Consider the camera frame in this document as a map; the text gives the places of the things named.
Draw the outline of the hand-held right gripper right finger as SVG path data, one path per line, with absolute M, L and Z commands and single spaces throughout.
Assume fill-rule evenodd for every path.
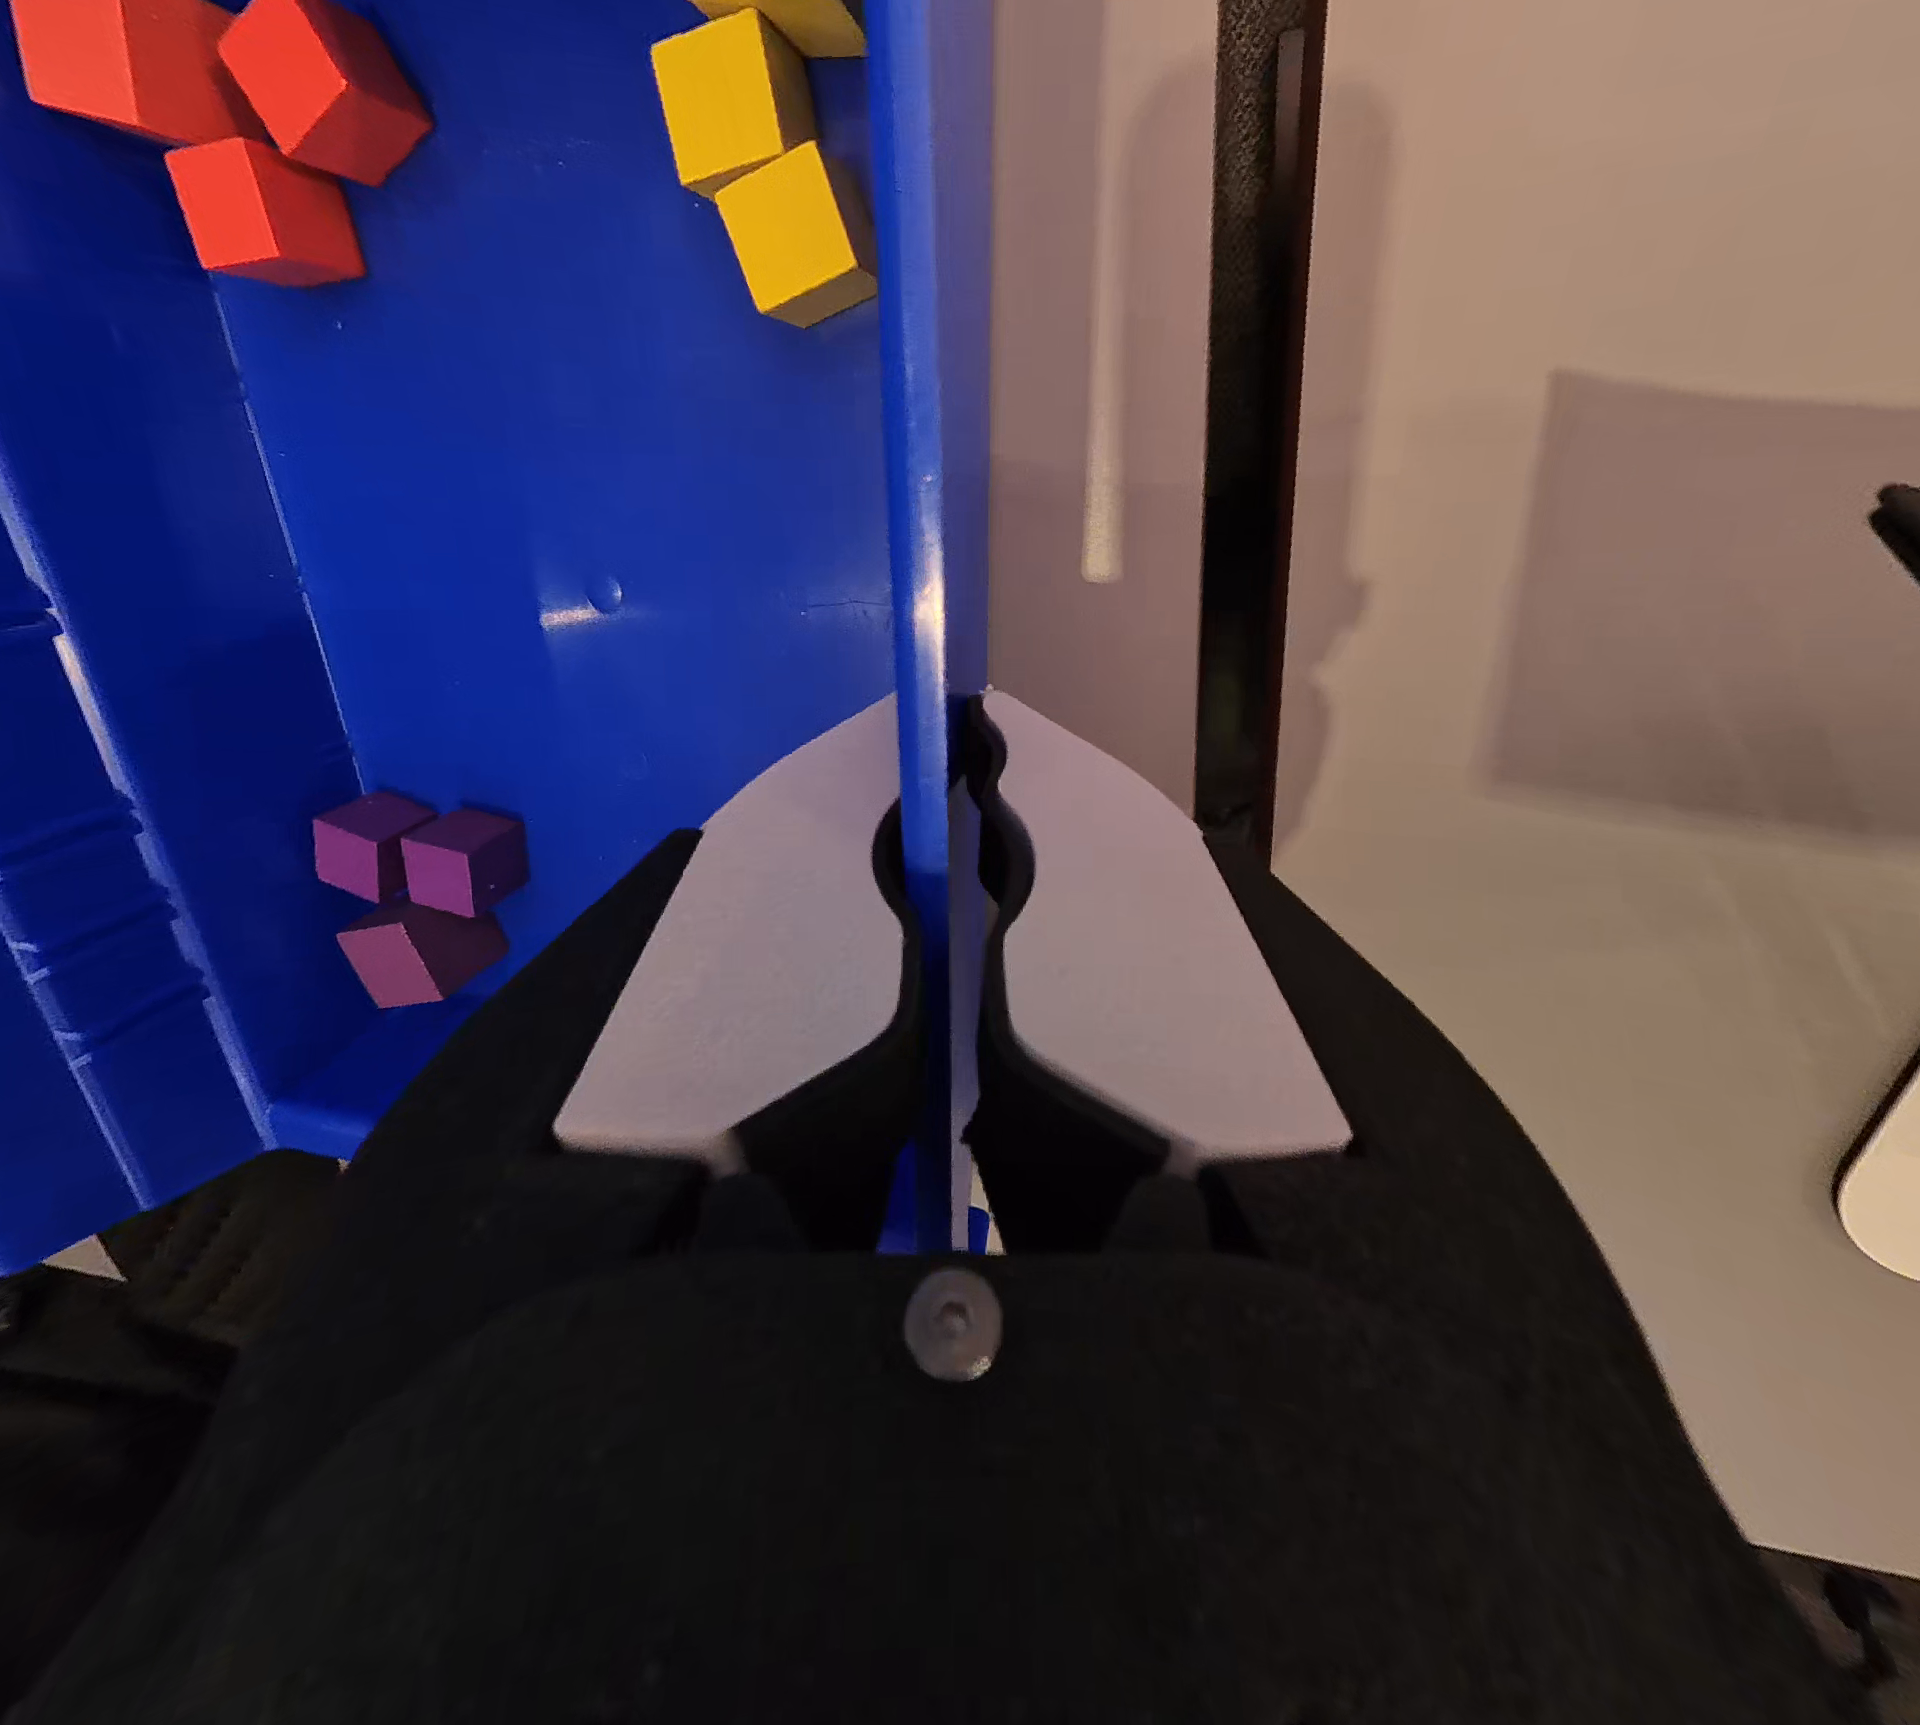
M 1100 1171 L 1343 1152 L 1353 1127 L 1197 823 L 1002 691 L 968 709 L 989 903 L 978 1155 Z

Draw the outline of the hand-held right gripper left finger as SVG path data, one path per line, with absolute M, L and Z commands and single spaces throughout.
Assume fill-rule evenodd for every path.
M 906 934 L 874 847 L 898 737 L 886 695 L 709 819 L 556 1115 L 560 1147 L 748 1171 L 750 1119 L 895 1020 Z

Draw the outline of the purple wooden cube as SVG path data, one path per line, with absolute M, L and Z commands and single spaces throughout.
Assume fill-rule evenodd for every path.
M 402 840 L 432 823 L 432 804 L 387 790 L 326 809 L 310 823 L 317 877 L 368 904 L 406 894 Z
M 461 918 L 492 915 L 530 881 L 524 820 L 479 807 L 411 829 L 399 849 L 406 898 Z
M 511 953 L 511 938 L 492 917 L 463 917 L 411 901 L 352 921 L 336 944 L 383 1010 L 444 1003 Z

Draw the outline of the blue plastic bin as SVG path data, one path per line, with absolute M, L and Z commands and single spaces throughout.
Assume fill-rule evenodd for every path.
M 270 1145 L 350 1156 L 669 833 L 886 695 L 948 938 L 994 0 L 863 0 L 815 73 L 880 275 L 811 329 L 673 174 L 684 0 L 341 1 L 435 128 L 325 287 L 203 271 L 163 149 L 35 104 L 5 35 L 5 1275 Z M 313 820 L 375 790 L 526 827 L 508 954 L 444 1003 L 336 944 L 384 904 Z

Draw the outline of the red wooden cube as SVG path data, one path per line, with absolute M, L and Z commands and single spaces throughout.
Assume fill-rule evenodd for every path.
M 210 0 L 10 0 L 29 96 L 164 146 L 273 134 L 220 52 Z
M 218 56 L 292 162 L 384 184 L 435 128 L 384 35 L 336 0 L 250 0 Z
M 336 177 L 247 135 L 172 147 L 163 162 L 205 271 L 300 287 L 367 275 Z

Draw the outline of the instruction sheet on wooden stand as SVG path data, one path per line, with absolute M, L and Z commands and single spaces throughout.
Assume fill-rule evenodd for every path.
M 1918 1048 L 1891 1077 L 1880 1101 L 1836 1164 L 1836 1222 L 1874 1266 L 1918 1283 Z

